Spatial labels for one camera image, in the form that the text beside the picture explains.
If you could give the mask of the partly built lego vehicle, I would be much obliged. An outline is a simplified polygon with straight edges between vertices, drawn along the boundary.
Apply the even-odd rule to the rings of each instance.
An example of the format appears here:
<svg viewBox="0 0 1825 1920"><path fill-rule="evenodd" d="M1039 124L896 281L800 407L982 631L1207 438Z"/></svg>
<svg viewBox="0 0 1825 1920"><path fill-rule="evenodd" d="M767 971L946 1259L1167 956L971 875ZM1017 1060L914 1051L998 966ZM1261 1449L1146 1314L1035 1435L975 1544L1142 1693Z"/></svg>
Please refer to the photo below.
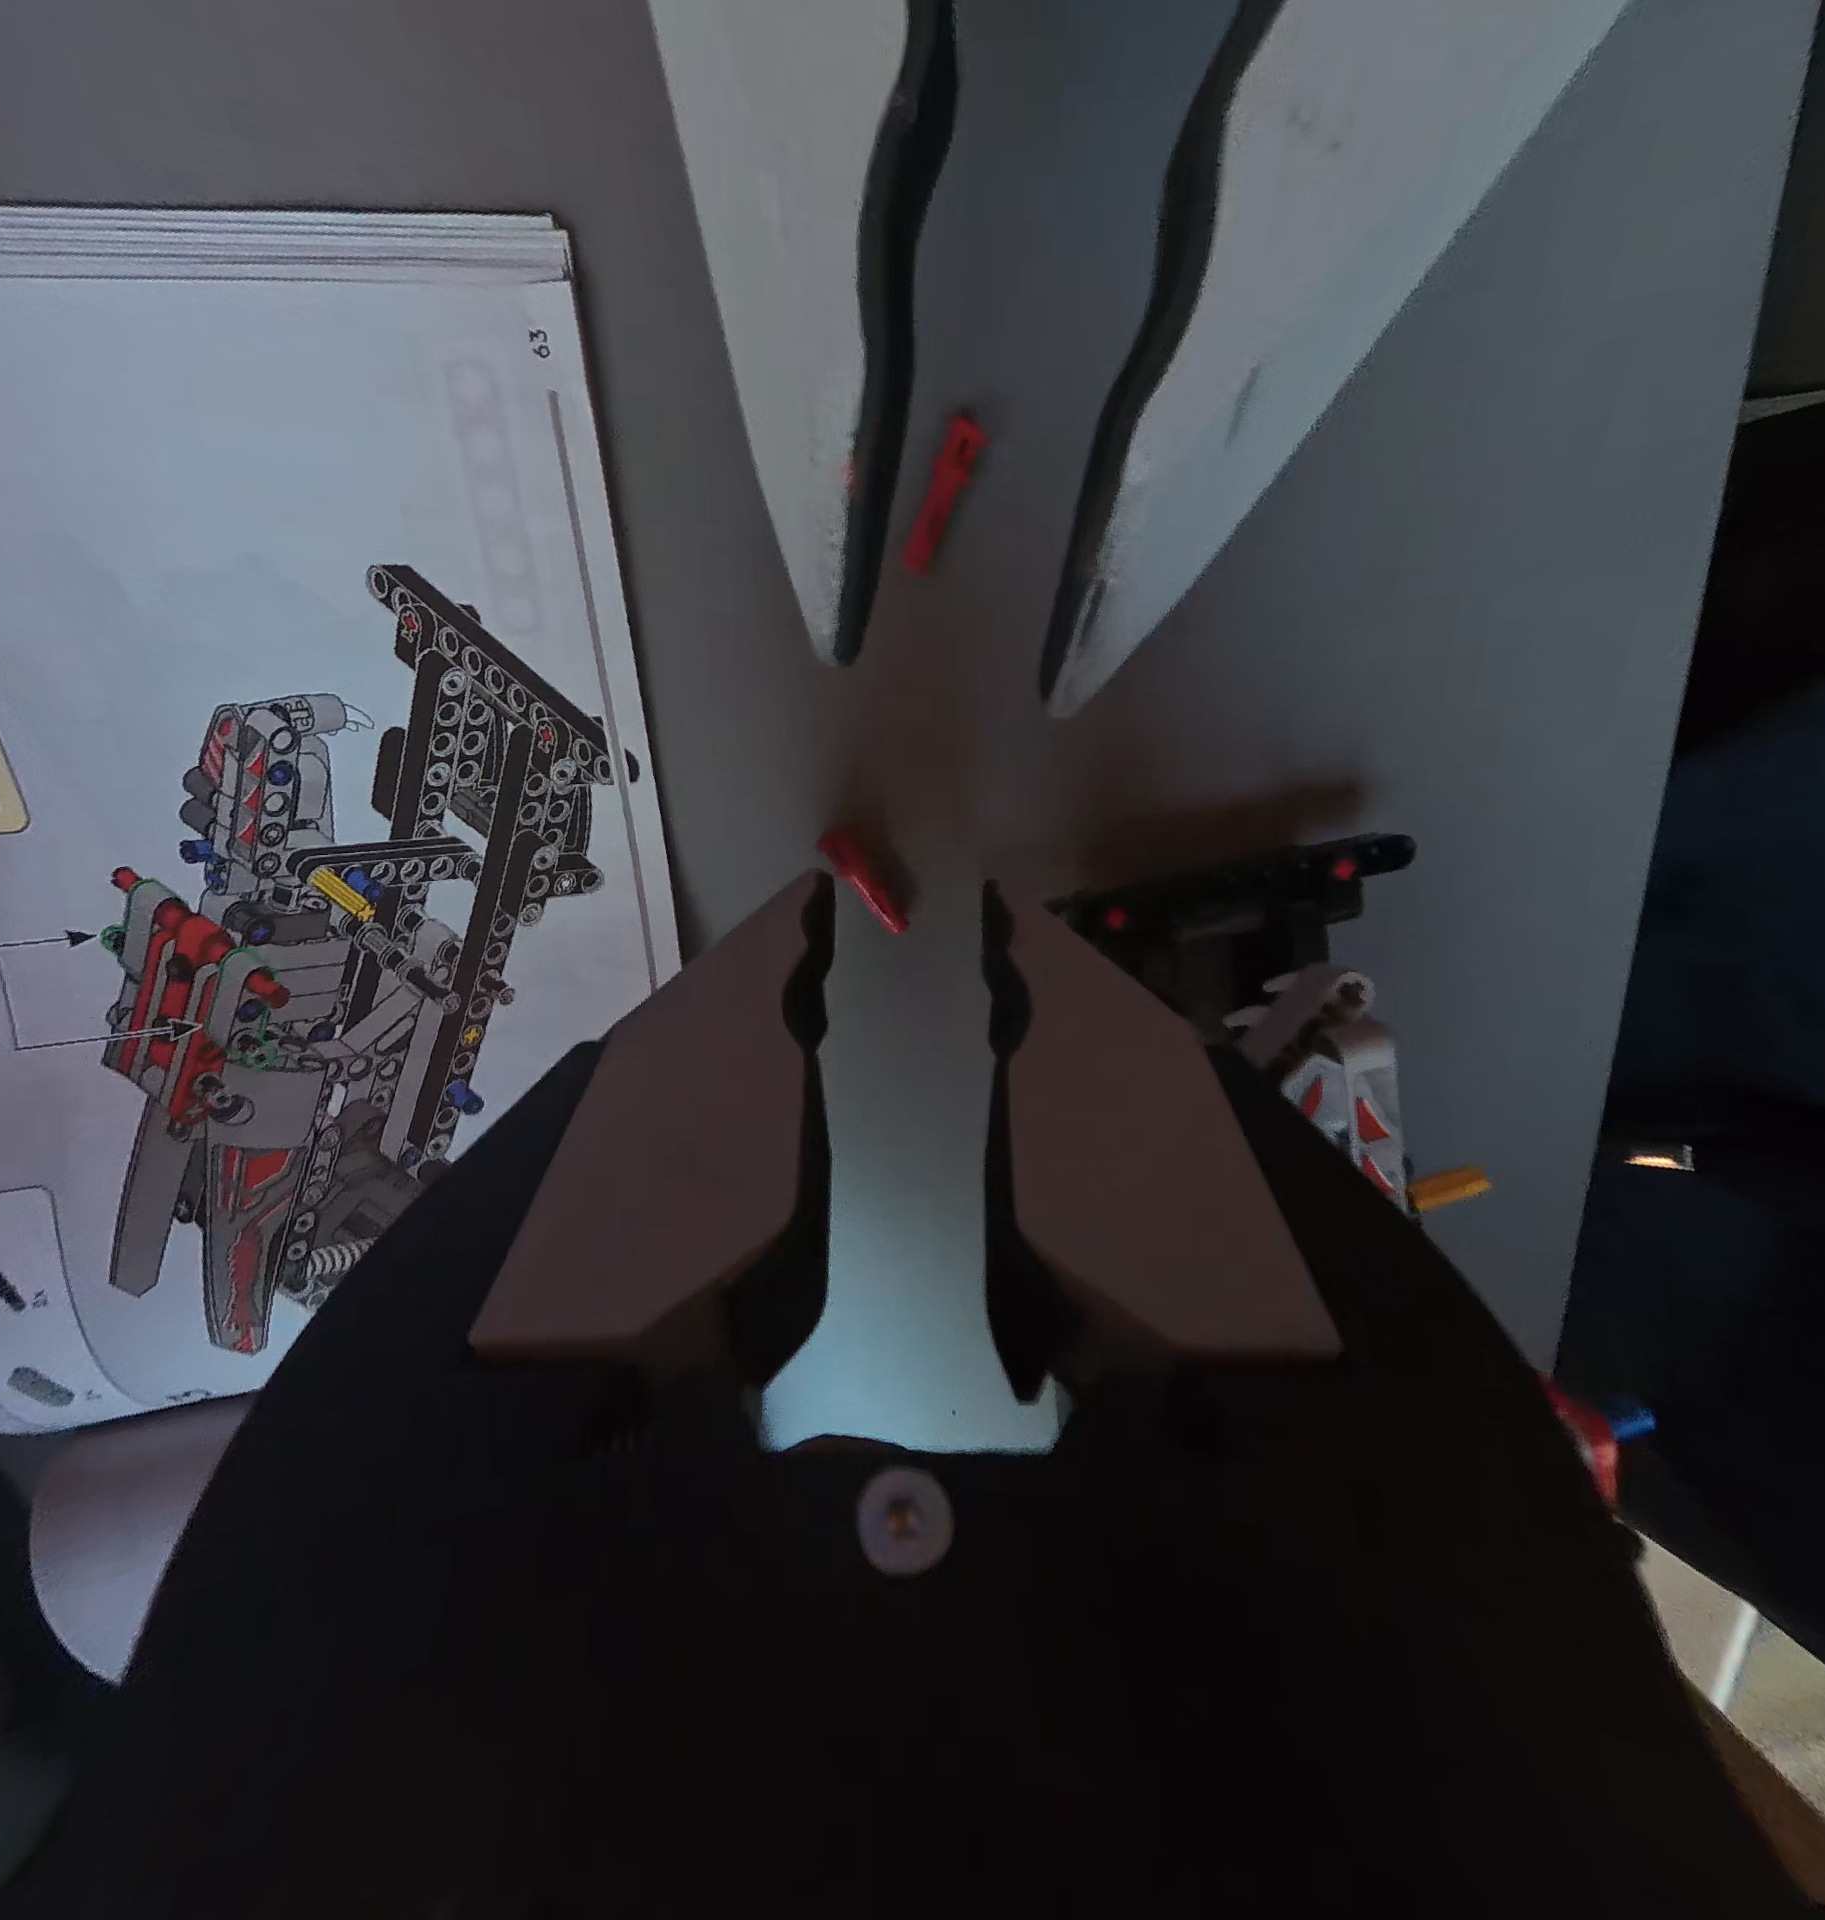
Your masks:
<svg viewBox="0 0 1825 1920"><path fill-rule="evenodd" d="M1406 835L1359 835L1048 900L1208 1046L1234 1051L1406 1216L1474 1200L1479 1166L1413 1173L1398 1052L1373 981L1335 963L1332 928L1406 873Z"/></svg>

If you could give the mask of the small red lego assembly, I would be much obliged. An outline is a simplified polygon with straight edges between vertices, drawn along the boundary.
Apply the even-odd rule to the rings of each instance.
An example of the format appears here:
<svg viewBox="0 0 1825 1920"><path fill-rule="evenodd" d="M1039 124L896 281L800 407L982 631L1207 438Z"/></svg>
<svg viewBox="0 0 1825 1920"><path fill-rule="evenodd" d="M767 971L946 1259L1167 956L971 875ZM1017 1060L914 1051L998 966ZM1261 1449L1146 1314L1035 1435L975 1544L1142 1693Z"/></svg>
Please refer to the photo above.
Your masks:
<svg viewBox="0 0 1825 1920"><path fill-rule="evenodd" d="M1623 1455L1656 1435L1659 1415L1631 1395L1583 1400L1548 1375L1541 1377L1541 1390L1579 1453L1597 1501L1618 1515Z"/></svg>

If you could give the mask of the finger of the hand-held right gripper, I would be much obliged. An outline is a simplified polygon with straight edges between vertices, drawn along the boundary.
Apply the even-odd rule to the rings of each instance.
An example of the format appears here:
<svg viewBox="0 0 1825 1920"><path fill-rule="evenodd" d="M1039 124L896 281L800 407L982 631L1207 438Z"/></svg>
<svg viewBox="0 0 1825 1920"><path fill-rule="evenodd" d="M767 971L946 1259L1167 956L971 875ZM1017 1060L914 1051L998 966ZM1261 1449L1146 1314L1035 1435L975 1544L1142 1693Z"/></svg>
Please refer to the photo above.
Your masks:
<svg viewBox="0 0 1825 1920"><path fill-rule="evenodd" d="M1247 3L1161 186L1044 631L1068 718L1234 538L1621 3Z"/></svg>
<svg viewBox="0 0 1825 1920"><path fill-rule="evenodd" d="M916 381L957 107L951 3L653 3L732 387L818 661L850 664Z"/></svg>

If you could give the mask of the person's leg in dark trousers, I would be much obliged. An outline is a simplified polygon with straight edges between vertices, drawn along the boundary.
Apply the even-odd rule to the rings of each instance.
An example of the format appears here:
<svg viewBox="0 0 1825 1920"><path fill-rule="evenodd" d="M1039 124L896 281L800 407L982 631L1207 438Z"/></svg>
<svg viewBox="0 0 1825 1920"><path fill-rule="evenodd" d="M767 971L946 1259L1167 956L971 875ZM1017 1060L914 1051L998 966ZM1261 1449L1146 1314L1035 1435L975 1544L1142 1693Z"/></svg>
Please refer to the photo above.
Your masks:
<svg viewBox="0 0 1825 1920"><path fill-rule="evenodd" d="M1825 1665L1825 401L1740 429L1555 1378Z"/></svg>

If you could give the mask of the lego instruction booklet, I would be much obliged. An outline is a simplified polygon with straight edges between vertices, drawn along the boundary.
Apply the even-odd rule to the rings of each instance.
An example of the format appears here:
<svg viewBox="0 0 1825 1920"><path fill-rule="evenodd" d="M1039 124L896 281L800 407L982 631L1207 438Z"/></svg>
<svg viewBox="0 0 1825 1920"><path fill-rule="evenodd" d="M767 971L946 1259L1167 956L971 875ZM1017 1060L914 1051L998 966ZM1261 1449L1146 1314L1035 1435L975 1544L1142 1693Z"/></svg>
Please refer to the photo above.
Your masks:
<svg viewBox="0 0 1825 1920"><path fill-rule="evenodd" d="M0 206L0 1435L262 1390L679 969L570 269Z"/></svg>

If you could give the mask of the red lego pin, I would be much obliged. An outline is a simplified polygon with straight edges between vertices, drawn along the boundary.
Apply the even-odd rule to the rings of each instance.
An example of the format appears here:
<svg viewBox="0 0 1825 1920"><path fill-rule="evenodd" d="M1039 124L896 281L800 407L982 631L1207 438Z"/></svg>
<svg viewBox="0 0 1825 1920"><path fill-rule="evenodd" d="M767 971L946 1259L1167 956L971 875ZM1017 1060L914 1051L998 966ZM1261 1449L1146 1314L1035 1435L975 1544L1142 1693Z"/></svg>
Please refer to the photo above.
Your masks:
<svg viewBox="0 0 1825 1920"><path fill-rule="evenodd" d="M946 543L951 522L972 486L989 435L971 414L954 414L944 426L937 459L900 552L907 572L928 579Z"/></svg>
<svg viewBox="0 0 1825 1920"><path fill-rule="evenodd" d="M914 890L900 858L875 835L836 825L815 842L829 875L842 881L865 912L891 935L911 930Z"/></svg>

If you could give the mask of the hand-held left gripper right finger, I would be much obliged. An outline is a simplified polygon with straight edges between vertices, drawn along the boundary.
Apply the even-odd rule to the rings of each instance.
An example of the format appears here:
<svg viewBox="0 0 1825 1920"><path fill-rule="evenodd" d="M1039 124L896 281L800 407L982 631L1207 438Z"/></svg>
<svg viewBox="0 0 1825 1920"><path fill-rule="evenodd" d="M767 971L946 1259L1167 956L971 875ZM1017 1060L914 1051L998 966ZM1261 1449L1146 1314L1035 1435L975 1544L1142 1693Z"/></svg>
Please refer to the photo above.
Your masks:
<svg viewBox="0 0 1825 1920"><path fill-rule="evenodd" d="M1335 1364L1342 1332L1193 1027L993 881L982 974L985 1310L1014 1395Z"/></svg>

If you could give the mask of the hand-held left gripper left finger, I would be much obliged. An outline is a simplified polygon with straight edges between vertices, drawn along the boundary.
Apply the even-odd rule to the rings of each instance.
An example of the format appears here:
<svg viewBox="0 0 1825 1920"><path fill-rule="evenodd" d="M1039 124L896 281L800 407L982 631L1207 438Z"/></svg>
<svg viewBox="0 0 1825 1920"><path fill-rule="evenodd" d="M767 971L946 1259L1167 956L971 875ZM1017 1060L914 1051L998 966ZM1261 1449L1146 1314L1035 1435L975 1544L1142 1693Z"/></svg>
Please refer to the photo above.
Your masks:
<svg viewBox="0 0 1825 1920"><path fill-rule="evenodd" d="M474 1356L765 1390L800 1354L829 1294L836 917L807 870L610 1030Z"/></svg>

